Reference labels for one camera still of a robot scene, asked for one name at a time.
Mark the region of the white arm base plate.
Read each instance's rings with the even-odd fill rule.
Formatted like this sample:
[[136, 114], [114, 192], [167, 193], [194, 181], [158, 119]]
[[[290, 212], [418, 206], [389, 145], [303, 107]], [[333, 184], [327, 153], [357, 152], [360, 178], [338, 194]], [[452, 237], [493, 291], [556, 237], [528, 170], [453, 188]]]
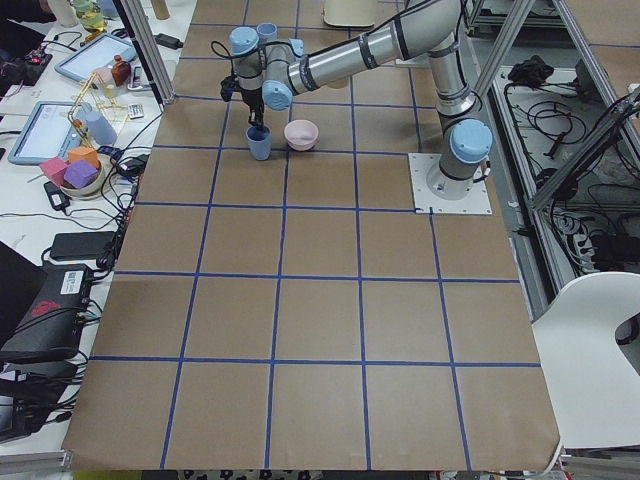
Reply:
[[452, 180], [440, 170], [440, 154], [409, 153], [409, 173], [417, 214], [491, 215], [482, 167], [467, 180]]

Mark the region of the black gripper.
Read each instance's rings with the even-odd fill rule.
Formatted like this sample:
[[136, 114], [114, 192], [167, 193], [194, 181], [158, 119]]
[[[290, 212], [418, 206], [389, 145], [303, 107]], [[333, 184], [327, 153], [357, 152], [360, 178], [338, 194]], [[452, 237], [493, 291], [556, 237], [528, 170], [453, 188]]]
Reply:
[[264, 130], [264, 102], [261, 88], [249, 90], [240, 84], [236, 74], [230, 74], [220, 82], [220, 96], [224, 102], [230, 102], [235, 93], [239, 93], [243, 103], [249, 108], [248, 122], [258, 130]]

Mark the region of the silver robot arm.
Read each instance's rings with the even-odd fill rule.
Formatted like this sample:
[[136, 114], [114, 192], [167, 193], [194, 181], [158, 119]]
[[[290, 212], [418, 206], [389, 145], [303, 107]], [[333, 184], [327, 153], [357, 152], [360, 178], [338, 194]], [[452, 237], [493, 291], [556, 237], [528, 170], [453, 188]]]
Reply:
[[286, 110], [297, 95], [396, 59], [425, 55], [445, 141], [438, 169], [451, 181], [467, 181], [487, 157], [492, 134], [471, 116], [478, 96], [461, 67], [460, 16], [458, 1], [409, 1], [376, 28], [311, 53], [298, 38], [264, 40], [253, 27], [237, 27], [229, 35], [231, 49], [223, 56], [231, 71], [221, 83], [220, 95], [230, 101], [239, 93], [249, 108], [249, 124], [262, 129], [265, 108]]

